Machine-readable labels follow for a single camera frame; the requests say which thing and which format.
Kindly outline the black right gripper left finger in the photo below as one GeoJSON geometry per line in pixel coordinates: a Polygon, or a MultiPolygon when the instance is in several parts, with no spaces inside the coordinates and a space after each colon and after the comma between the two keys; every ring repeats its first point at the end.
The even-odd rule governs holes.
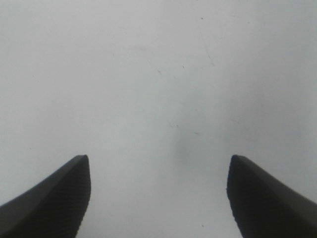
{"type": "Polygon", "coordinates": [[[91,196],[89,158],[78,155],[0,207],[2,238],[74,238],[91,196]]]}

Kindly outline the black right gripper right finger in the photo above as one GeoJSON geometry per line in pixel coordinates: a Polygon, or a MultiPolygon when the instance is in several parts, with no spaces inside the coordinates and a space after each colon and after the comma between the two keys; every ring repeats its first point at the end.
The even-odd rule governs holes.
{"type": "Polygon", "coordinates": [[[245,156],[233,155],[227,177],[232,215],[244,238],[315,238],[317,205],[245,156]]]}

